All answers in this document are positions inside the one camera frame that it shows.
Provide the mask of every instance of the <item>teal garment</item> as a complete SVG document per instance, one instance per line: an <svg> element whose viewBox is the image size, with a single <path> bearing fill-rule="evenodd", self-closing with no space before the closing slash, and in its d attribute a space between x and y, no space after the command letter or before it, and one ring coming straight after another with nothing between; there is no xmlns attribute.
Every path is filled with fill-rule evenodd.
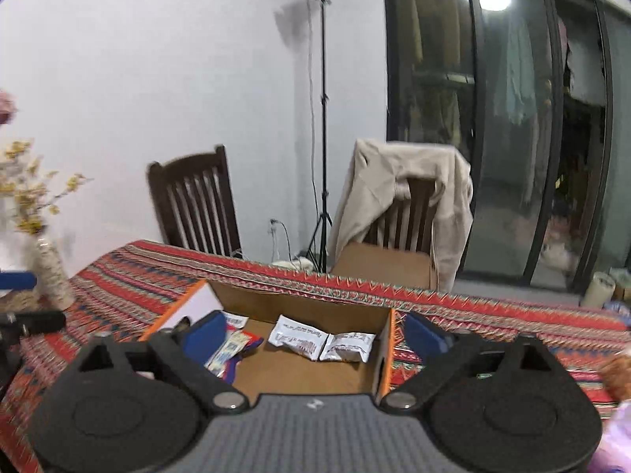
<svg viewBox="0 0 631 473"><path fill-rule="evenodd" d="M519 126L537 113L530 34L524 19L515 16L509 16L503 32L493 110Z"/></svg>

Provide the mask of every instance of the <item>pink flower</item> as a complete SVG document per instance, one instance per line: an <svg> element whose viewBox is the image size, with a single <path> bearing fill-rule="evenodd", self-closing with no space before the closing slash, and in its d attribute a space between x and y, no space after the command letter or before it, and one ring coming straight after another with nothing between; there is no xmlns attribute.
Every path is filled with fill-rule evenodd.
<svg viewBox="0 0 631 473"><path fill-rule="evenodd" d="M0 126L11 121L15 111L15 105L11 96L0 90Z"/></svg>

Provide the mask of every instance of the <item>vase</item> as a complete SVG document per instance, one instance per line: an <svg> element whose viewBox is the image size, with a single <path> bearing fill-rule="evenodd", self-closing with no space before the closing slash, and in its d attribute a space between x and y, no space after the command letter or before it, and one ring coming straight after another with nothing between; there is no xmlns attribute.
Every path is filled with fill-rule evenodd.
<svg viewBox="0 0 631 473"><path fill-rule="evenodd" d="M32 270L37 276L37 291L46 295L55 309L64 311L75 302L75 296L57 246L46 232L37 233L34 238Z"/></svg>

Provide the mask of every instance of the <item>round black cover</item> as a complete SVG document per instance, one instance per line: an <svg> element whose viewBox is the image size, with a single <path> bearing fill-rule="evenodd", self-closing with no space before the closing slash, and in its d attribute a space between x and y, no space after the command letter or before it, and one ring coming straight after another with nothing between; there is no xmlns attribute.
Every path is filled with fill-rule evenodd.
<svg viewBox="0 0 631 473"><path fill-rule="evenodd" d="M30 422L31 445L56 471L153 470L180 455L200 423L190 396L133 372L82 372L71 391L47 393Z"/></svg>
<svg viewBox="0 0 631 473"><path fill-rule="evenodd" d="M447 455L491 473L570 471L601 436L593 405L571 379L532 370L501 382L460 380L438 393L429 424Z"/></svg>

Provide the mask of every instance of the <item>striped tablecloth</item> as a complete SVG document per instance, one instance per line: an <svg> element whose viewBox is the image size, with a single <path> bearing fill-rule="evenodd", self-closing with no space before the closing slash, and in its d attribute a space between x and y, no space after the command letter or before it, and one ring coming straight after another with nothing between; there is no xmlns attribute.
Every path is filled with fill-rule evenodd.
<svg viewBox="0 0 631 473"><path fill-rule="evenodd" d="M392 387L422 368L403 339L407 311L419 311L445 329L468 328L497 340L519 331L536 332L572 373L602 417L614 407L596 372L611 354L631 341L613 314L578 308L500 302L442 295L404 287L321 274L137 241L112 251L79 272L71 282L76 303L63 332L24 340L25 365L0 406L0 449L22 473L40 471L26 439L26 425L47 386L97 330L131 339L200 278L258 290L333 302L389 306L397 310Z"/></svg>

